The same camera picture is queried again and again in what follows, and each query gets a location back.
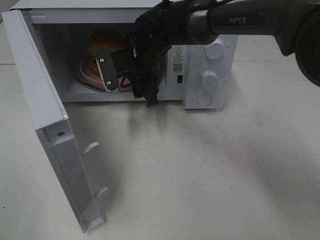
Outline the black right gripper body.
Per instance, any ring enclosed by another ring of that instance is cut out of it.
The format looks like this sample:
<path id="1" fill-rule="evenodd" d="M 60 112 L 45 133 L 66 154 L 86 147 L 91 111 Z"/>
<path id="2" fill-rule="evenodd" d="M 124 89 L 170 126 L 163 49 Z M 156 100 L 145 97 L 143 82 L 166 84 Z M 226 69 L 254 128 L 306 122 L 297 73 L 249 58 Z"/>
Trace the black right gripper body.
<path id="1" fill-rule="evenodd" d="M 106 92 L 116 92 L 119 88 L 118 78 L 123 76 L 120 86 L 126 78 L 132 86 L 134 97 L 145 98 L 145 91 L 149 84 L 158 86 L 158 71 L 165 58 L 165 48 L 152 47 L 139 56 L 136 48 L 122 49 L 109 52 L 100 48 L 96 56 L 96 64 Z"/>

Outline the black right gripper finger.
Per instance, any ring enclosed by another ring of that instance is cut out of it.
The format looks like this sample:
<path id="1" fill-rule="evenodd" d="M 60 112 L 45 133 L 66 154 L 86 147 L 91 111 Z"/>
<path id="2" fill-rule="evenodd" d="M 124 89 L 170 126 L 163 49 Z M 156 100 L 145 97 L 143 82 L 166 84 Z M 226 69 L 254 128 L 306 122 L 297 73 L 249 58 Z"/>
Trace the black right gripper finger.
<path id="1" fill-rule="evenodd" d="M 147 107 L 152 107 L 158 104 L 158 86 L 149 84 L 145 89 L 144 98 L 146 100 Z"/>

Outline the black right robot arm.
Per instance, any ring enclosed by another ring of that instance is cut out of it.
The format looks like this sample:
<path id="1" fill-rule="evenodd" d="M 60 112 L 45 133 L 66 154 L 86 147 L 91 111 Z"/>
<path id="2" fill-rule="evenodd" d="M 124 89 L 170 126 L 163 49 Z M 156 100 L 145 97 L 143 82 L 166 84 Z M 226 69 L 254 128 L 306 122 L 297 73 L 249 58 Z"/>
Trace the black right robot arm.
<path id="1" fill-rule="evenodd" d="M 284 56 L 320 83 L 320 3 L 317 0 L 164 0 L 140 15 L 127 49 L 99 49 L 96 63 L 107 92 L 129 81 L 135 98 L 158 103 L 157 73 L 173 45 L 208 45 L 219 35 L 273 36 Z"/>

